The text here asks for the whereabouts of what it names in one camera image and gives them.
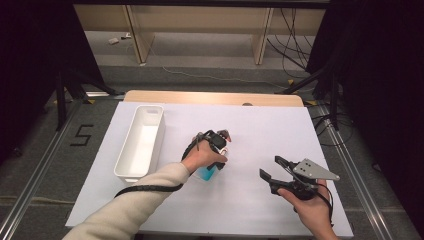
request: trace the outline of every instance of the floor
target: floor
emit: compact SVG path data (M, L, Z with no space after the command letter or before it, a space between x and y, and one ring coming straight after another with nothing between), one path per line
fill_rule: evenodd
M283 58L280 53L268 44L263 63L261 65L255 65L250 46L250 37L247 35L157 34L147 63L140 65L136 61L131 39L121 39L126 33L86 32L86 34L95 54L96 61L101 67L159 69L157 71L166 71L194 79L206 77L211 81L221 82L223 84L229 80L228 77L204 75L206 71L202 69L221 69L224 76L231 75L233 70L277 70L279 72L286 72L288 76L292 75L290 78L298 81L305 76L302 74L301 66L302 61L304 65L308 58L307 54L301 55L296 51L287 50L287 56L298 62L298 64L295 64L288 60L287 57ZM112 38L118 38L120 42L110 45L108 40ZM281 44L285 44L288 41L288 36L270 36L269 39L274 46L283 49ZM298 37L297 40L300 49L308 53L311 49L310 44L313 44L314 38ZM296 48L293 39L290 41L290 47ZM296 78L297 76L293 76L293 74L302 74L302 76ZM125 76L115 76L115 79L118 80L111 84L116 86L126 84ZM246 81L246 79L241 78L231 80ZM260 80L274 84L274 80L270 80L269 78ZM312 90L313 84L301 89L298 94L304 100L312 100ZM96 91L96 89L88 87L88 91ZM25 188L31 174L40 162L39 159L45 157L45 149L48 148L50 139L56 137L56 116L52 114L55 113L54 100L55 98L52 96L51 101L46 104L47 113L40 116L38 122L34 123L33 130L28 134L27 140L22 144L22 148L26 149L22 158L25 158L26 161L21 161L22 158L20 160L17 157L11 157L9 161L0 166L0 218L3 220ZM76 119L73 121L83 121L79 119L79 116L82 116L81 118L89 118L90 121L96 121L96 118L106 118L104 121L107 121L107 118L113 114L113 107L111 106L114 106L117 102L96 101L99 104L95 110L87 106L81 106L79 109L76 109L75 111L78 113ZM325 99L320 104L325 105L327 102L328 99ZM325 107L308 106L308 108L312 118L326 114ZM339 106L339 111L348 112L348 110L343 108L342 103ZM349 117L340 117L339 121L340 131L338 133L332 132L330 130L331 127L320 125L317 129L317 134L319 134L319 140L330 169L340 173L344 179L352 180L353 177L362 182L362 184L352 184L354 181L344 181L336 185L340 191L339 195L345 212L351 222L351 228L355 235L354 239L420 239L402 206L397 201L396 196L391 191L390 186L385 181L384 176L371 167L373 163L372 156L370 156L367 147L363 145L360 134L352 126ZM99 132L106 130L107 126L102 126L102 129L96 129ZM101 140L101 137L93 138L92 141L95 141L97 144L94 144L94 146L98 146ZM68 140L60 144L69 145L69 142L66 141ZM79 177L76 182L66 182L59 185L62 190L60 194L55 190L58 186L54 182L60 182L60 180L67 179L68 175L78 174L78 172L84 172L89 169L92 162L83 160L87 158L87 156L84 156L85 153L93 155L90 157L94 158L96 150L88 149L86 152L76 155L75 161L78 164L74 164L73 168L67 169L66 172L53 171L54 169L63 169L60 166L60 161L46 166L51 171L42 176L42 178L44 177L48 181L42 181L40 186L35 187L35 191L38 192L29 204L28 210L20 219L17 219L20 224L16 230L14 239L26 239L28 237L32 239L56 239L66 234L68 230L63 226L72 210L75 196L78 195L78 189L74 185L79 186L83 184L85 178ZM48 154L59 155L56 156L59 159L61 157L66 158L66 156L60 156L61 151ZM378 222L377 220L377 223L385 223L387 229L382 229L382 231L388 231L388 234L378 233L379 226L376 227L373 225L375 222L372 216L382 217L382 222ZM188 240L196 238L193 236L153 234L144 236L144 239L149 240ZM217 237L214 239L234 238Z

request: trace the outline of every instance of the gray carpet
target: gray carpet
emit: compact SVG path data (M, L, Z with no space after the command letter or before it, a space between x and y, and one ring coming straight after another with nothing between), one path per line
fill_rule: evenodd
M268 83L246 83L239 80L217 80L211 78L190 77L182 74L171 74L162 68L140 67L101 67L102 75L108 86L120 91L140 90L172 90L172 91L209 91L209 92L250 92L274 93L281 88ZM263 81L288 87L286 79L280 70L237 70L216 68L171 68L173 71L184 71L191 75L210 75L218 78L234 78L246 81ZM289 74L303 75L301 72ZM87 91L97 91L92 86L84 86ZM304 100L311 100L311 91L299 93ZM22 145L23 156L11 156L0 166L0 219L3 219L13 205L13 197L20 194L35 169L44 150L53 137L56 128L56 109L54 97L46 105L47 113L40 115L34 123ZM118 104L118 100L96 100L93 104L83 104L72 119L66 137L49 167L44 180L39 187L36 197L22 219L14 239L60 239L68 229L64 227L66 219L72 210L74 202L90 170L110 119ZM68 103L68 109L75 103ZM318 107L309 107L311 117L319 116ZM343 104L339 112L347 112ZM378 207L387 220L388 227L395 239L420 239L408 216L393 194L384 176L371 168L373 162L367 147L346 116L340 116L340 133L346 140L346 145L358 166L361 176L365 179L369 190ZM75 137L81 125L85 125L80 133L91 135L85 146L85 139ZM327 132L319 136L322 144L332 144ZM335 147L322 146L330 170L341 176L336 182L343 207L354 232L354 239L377 239L368 217L352 187L349 176L340 161ZM184 236L145 236L145 239L193 239Z

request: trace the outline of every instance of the white plastic tray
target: white plastic tray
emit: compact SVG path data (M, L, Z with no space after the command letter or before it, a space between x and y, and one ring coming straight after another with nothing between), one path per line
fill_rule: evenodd
M115 165L115 175L134 183L156 171L164 133L163 107L137 107Z

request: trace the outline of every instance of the person's right hand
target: person's right hand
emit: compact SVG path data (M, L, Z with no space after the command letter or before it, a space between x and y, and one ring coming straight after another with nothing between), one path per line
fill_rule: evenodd
M327 186L325 180L318 180L318 184ZM325 187L319 186L318 192L329 199L329 194ZM338 239L331 227L327 204L318 196L311 200L302 201L290 191L280 188L278 194L290 202L299 214L302 223L312 232L317 239Z
M227 162L227 157L212 151L208 141L202 140L198 146L199 150L195 146L187 154L187 157L181 161L190 173L193 173L199 167L207 167L214 162Z

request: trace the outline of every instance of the forearm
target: forearm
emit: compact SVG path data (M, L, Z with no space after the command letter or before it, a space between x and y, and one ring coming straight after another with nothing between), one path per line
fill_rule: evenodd
M311 230L311 232L317 240L338 240L339 239L331 227L319 229L316 231Z
M189 171L181 163L164 166L134 185L178 186ZM65 239L129 239L171 193L129 192L118 196L73 228Z

